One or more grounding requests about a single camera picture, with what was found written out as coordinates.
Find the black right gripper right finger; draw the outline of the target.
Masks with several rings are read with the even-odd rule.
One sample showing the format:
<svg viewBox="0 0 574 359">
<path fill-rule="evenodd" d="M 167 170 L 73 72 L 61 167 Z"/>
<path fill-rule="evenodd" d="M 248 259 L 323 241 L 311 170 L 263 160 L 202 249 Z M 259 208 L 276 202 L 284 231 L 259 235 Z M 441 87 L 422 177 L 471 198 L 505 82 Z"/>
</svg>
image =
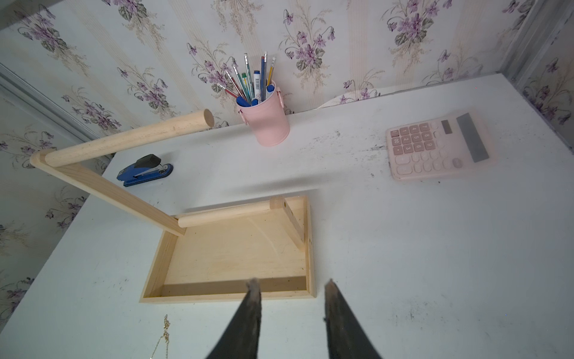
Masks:
<svg viewBox="0 0 574 359">
<path fill-rule="evenodd" d="M 329 358 L 382 359 L 336 283 L 330 280 L 324 289 Z"/>
</svg>

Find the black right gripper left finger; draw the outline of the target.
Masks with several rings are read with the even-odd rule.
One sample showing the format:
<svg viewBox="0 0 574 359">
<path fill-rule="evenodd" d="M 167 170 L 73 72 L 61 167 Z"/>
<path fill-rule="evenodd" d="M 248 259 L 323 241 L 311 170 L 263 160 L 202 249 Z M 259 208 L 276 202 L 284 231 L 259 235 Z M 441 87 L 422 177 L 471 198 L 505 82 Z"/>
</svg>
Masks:
<svg viewBox="0 0 574 359">
<path fill-rule="evenodd" d="M 244 299 L 207 358 L 257 358 L 262 321 L 259 281 L 250 279 L 247 288 Z"/>
</svg>

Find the wooden jewelry display stand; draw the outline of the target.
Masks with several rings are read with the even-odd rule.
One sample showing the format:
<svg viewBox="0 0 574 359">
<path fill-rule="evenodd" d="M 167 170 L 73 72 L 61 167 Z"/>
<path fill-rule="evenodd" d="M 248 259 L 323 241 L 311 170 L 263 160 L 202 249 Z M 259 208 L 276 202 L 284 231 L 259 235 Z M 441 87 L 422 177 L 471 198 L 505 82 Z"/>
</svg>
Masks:
<svg viewBox="0 0 574 359">
<path fill-rule="evenodd" d="M 162 231 L 141 301 L 146 304 L 238 300 L 251 278 L 266 299 L 316 295 L 312 221 L 305 196 L 275 196 L 176 216 L 130 194 L 83 162 L 210 129 L 203 110 L 62 150 L 42 150 L 34 167 Z"/>
</svg>

